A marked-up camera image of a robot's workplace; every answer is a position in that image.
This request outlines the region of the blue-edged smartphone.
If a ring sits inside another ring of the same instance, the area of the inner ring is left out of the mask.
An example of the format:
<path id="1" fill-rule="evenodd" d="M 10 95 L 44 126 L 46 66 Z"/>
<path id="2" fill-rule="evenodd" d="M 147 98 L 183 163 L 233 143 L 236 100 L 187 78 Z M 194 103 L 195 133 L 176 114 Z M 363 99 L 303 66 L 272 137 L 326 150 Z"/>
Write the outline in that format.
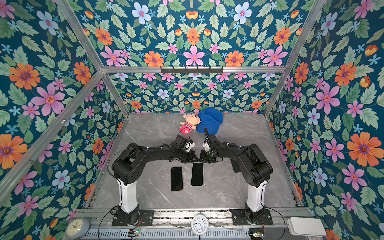
<path id="1" fill-rule="evenodd" d="M 204 164 L 193 163 L 191 185 L 201 187 L 204 181 Z"/>

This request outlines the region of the purple-edged smartphone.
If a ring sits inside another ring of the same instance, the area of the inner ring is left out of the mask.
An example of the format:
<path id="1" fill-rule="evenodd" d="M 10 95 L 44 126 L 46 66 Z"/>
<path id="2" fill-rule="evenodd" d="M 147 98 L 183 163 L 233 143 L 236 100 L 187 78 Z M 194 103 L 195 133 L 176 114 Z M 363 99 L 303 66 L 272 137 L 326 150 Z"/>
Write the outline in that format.
<path id="1" fill-rule="evenodd" d="M 171 191 L 178 192 L 183 190 L 183 167 L 173 167 L 171 169 Z"/>

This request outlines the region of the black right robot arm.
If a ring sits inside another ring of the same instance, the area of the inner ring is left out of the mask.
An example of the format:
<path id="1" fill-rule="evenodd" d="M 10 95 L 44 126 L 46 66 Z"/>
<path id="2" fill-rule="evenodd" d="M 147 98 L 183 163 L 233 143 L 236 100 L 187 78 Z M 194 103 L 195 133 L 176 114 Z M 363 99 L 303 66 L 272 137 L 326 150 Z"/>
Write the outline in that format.
<path id="1" fill-rule="evenodd" d="M 204 149 L 200 161 L 216 163 L 228 158 L 235 173 L 241 173 L 248 183 L 248 198 L 245 203 L 244 217 L 250 224 L 261 221 L 266 211 L 265 195 L 273 167 L 256 144 L 238 146 L 233 143 L 220 142 L 216 135 L 204 129 Z"/>

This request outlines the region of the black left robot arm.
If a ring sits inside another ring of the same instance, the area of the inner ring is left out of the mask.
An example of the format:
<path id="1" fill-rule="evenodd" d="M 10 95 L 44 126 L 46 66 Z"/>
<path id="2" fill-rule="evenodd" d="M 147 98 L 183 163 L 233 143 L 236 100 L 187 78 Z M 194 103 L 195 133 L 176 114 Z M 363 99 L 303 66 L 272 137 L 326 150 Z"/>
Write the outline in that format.
<path id="1" fill-rule="evenodd" d="M 170 144 L 158 147 L 129 144 L 112 164 L 112 175 L 119 186 L 119 204 L 117 219 L 113 225 L 137 225 L 140 221 L 137 200 L 137 181 L 141 177 L 147 163 L 154 161 L 179 161 L 180 163 L 196 163 L 199 161 L 193 147 L 195 143 L 182 136 L 177 136 Z"/>

